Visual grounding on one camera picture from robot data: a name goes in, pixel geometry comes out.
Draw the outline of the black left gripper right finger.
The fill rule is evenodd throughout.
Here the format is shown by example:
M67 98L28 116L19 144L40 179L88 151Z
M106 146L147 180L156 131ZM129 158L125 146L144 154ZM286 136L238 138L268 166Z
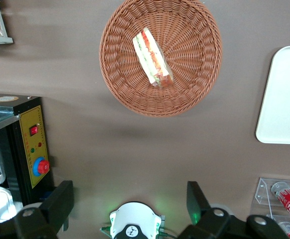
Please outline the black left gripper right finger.
M196 181L187 183L187 210L192 224L180 239L287 239L287 234L271 218L250 215L244 222L225 209L211 207Z

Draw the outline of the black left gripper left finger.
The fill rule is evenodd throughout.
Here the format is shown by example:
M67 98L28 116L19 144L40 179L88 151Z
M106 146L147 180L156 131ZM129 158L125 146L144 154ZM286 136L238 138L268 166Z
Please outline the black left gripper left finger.
M73 207L73 182L63 181L42 203L29 204L0 223L0 239L56 239Z

